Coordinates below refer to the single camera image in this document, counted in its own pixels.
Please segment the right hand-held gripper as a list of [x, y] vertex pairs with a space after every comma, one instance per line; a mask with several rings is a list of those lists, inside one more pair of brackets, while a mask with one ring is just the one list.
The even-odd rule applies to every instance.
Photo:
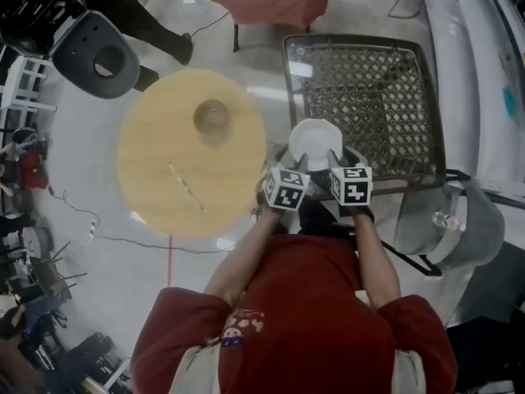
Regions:
[[358, 152], [343, 148], [342, 154], [327, 152], [331, 194], [340, 206], [367, 207], [372, 196], [372, 169]]

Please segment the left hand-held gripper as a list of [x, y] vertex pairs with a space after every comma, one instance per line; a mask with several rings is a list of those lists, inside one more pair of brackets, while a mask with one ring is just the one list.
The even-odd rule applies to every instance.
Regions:
[[287, 167], [282, 161], [291, 154], [287, 144], [282, 145], [267, 166], [264, 179], [264, 196], [267, 205], [285, 211], [298, 211], [307, 194], [310, 175], [308, 174], [308, 154], [303, 153], [299, 161]]

